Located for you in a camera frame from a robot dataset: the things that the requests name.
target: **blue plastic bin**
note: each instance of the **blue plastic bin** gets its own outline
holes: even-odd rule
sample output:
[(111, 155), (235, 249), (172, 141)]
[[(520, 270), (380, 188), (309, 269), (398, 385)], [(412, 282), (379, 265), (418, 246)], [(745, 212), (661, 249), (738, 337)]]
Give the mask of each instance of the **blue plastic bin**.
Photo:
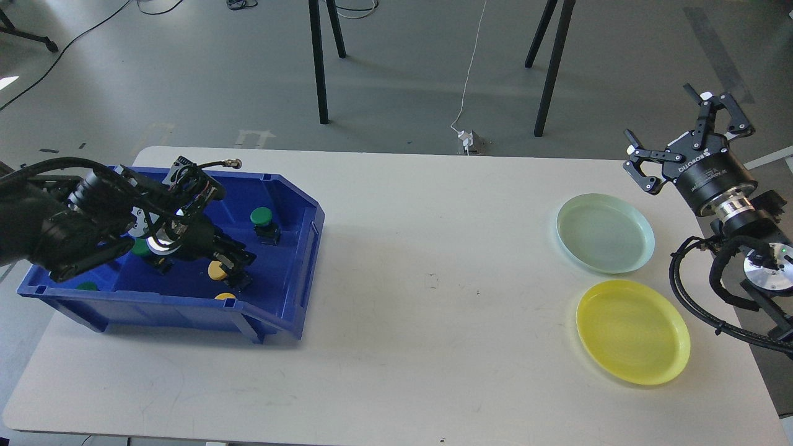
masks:
[[(167, 169), (135, 167), (161, 181)], [(256, 344), (266, 334), (285, 330), (300, 339), (311, 292), (325, 214), (320, 205), (280, 175), (212, 172), (227, 190), (205, 213), (233, 239), (257, 255), (246, 268), (251, 285), (236, 298), (217, 300), (229, 292), (207, 275), (209, 260), (176, 261), (161, 275), (131, 252), (63, 283), (33, 266), (17, 292), (39, 298), (96, 332), (111, 324), (186, 327), (236, 331)], [(281, 228), (277, 246), (259, 242), (251, 211), (266, 206)], [(78, 290), (93, 282), (98, 290)]]

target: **white cable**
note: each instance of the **white cable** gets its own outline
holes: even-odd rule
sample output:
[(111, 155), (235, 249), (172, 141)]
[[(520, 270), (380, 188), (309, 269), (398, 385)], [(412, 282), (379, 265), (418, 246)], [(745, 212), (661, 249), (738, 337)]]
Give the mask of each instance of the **white cable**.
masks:
[(358, 20), (359, 18), (368, 17), (368, 16), (374, 14), (374, 10), (377, 9), (377, 7), (379, 5), (380, 5), (380, 0), (372, 0), (372, 7), (369, 8), (368, 10), (366, 10), (367, 12), (365, 14), (363, 14), (362, 16), (357, 16), (357, 17), (346, 16), (346, 15), (340, 13), (339, 12), (340, 8), (338, 6), (336, 6), (336, 14), (339, 15), (339, 17), (349, 18), (351, 20)]
[(485, 4), (482, 6), (482, 15), (479, 16), (479, 25), (477, 26), (477, 38), (473, 42), (473, 53), (471, 53), (471, 63), (468, 64), (468, 73), (465, 75), (465, 85), (462, 86), (462, 99), (460, 99), (460, 113), (457, 113), (457, 117), (454, 119), (449, 127), (452, 130), (460, 133), (454, 125), (457, 124), (457, 121), (460, 120), (460, 116), (462, 115), (462, 107), (465, 105), (465, 90), (468, 89), (468, 79), (471, 77), (471, 67), (473, 66), (473, 57), (477, 54), (477, 45), (479, 44), (479, 30), (482, 28), (482, 18), (485, 17), (485, 8), (488, 6), (488, 0), (485, 0)]

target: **cable connector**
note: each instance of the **cable connector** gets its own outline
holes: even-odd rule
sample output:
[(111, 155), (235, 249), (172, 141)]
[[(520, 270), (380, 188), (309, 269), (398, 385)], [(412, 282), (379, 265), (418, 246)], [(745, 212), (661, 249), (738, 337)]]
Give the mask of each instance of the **cable connector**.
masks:
[(243, 166), (243, 162), (239, 158), (233, 160), (223, 160), (223, 166), (231, 167), (233, 169), (240, 169)]
[(460, 130), (457, 132), (457, 138), (462, 141), (462, 146), (458, 150), (459, 155), (483, 155), (485, 153), (485, 141), (473, 130), (470, 132)]

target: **gray floor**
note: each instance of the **gray floor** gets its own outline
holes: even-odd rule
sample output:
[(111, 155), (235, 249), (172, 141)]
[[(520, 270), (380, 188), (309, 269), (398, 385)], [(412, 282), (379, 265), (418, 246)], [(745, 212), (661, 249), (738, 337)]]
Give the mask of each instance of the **gray floor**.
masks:
[[(157, 11), (175, 2), (141, 1), (140, 6)], [(489, 155), (618, 160), (627, 146), (626, 127), (648, 148), (663, 148), (694, 125), (697, 109), (681, 88), (684, 83), (736, 94), (757, 128), (756, 135), (733, 144), (741, 160), (793, 144), (789, 0), (579, 2), (546, 133), (535, 138), (555, 25), (534, 68), (523, 68), (523, 60), (544, 3), (490, 0), (485, 10), (458, 128), (476, 130), (488, 141)], [(45, 33), (62, 50), (123, 4), (0, 0), (19, 29)], [(331, 124), (320, 125), (305, 2), (261, 0), (254, 9), (232, 12), (220, 0), (193, 0), (160, 16), (143, 15), (132, 2), (77, 40), (43, 82), (0, 111), (0, 156), (12, 167), (52, 156), (131, 163), (148, 145), (237, 143), (250, 149), (258, 144), (452, 155), (458, 140), (449, 124), (459, 111), (482, 5), (381, 0), (371, 17), (342, 20), (350, 54), (345, 60), (334, 55), (323, 10)], [(42, 44), (0, 35), (0, 78), (20, 76), (0, 90), (0, 105), (41, 77), (57, 56)], [(258, 133), (241, 138), (241, 131)], [(773, 185), (793, 197), (784, 163), (754, 173), (761, 186)], [(18, 280), (20, 273), (11, 271), (6, 280)], [(35, 302), (3, 298), (0, 402), (8, 398), (50, 314)], [(793, 411), (791, 362), (764, 352), (757, 358), (779, 412)], [(85, 440), (5, 428), (0, 436), (15, 446), (76, 446)], [(124, 442), (102, 437), (86, 445)]]

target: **power adapter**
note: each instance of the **power adapter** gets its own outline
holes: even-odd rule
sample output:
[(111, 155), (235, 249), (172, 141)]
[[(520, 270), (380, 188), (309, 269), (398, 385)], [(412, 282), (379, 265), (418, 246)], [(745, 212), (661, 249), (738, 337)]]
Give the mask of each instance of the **power adapter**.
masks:
[(462, 142), (458, 150), (459, 155), (483, 155), (485, 153), (485, 140), (473, 130), (470, 132), (460, 130), (457, 132), (457, 138)]

